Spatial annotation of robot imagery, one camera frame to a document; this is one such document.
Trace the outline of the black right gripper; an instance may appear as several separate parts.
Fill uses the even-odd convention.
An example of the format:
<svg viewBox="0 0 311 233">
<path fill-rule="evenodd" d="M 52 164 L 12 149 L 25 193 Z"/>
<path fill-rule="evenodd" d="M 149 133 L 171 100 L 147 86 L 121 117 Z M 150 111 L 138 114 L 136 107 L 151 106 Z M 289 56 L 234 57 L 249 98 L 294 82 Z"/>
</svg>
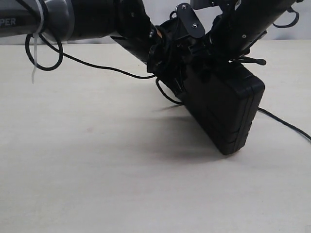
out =
<svg viewBox="0 0 311 233">
<path fill-rule="evenodd" d="M 191 39 L 193 54 L 220 61 L 240 60 L 250 52 L 250 15 L 218 15 L 208 33 Z"/>
</svg>

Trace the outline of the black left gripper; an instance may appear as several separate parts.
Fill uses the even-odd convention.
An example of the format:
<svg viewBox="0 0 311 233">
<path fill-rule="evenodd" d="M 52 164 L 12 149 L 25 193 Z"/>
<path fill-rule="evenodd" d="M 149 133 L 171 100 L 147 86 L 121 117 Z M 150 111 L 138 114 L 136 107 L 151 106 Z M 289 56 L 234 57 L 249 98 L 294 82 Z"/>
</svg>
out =
<svg viewBox="0 0 311 233">
<path fill-rule="evenodd" d="M 151 45 L 147 70 L 156 75 L 172 90 L 184 90 L 185 66 L 194 39 L 180 19 L 170 19 L 152 26 L 148 35 Z"/>
</svg>

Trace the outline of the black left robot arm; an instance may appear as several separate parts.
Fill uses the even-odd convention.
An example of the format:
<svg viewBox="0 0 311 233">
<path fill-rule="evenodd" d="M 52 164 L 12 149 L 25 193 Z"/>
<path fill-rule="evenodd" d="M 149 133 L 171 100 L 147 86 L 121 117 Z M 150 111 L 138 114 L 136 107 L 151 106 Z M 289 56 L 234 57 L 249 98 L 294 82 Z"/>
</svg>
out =
<svg viewBox="0 0 311 233">
<path fill-rule="evenodd" d="M 175 93 L 184 90 L 185 63 L 177 50 L 180 17 L 175 28 L 155 25 L 141 0 L 3 0 L 0 35 L 24 35 L 26 54 L 34 69 L 57 69 L 66 54 L 63 43 L 111 37 L 142 61 L 149 78 L 163 82 Z M 39 64 L 30 43 L 42 40 L 59 55 L 50 67 Z"/>
</svg>

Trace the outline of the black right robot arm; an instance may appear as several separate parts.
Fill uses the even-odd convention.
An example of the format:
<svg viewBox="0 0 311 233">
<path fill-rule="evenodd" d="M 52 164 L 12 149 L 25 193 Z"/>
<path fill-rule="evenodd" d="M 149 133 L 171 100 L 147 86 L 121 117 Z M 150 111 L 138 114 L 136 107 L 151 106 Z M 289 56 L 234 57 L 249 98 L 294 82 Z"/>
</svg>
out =
<svg viewBox="0 0 311 233">
<path fill-rule="evenodd" d="M 274 26 L 293 27 L 300 14 L 294 0 L 192 0 L 194 10 L 218 6 L 222 13 L 205 36 L 208 51 L 223 62 L 237 61 L 266 65 L 263 59 L 250 58 L 250 48 Z"/>
</svg>

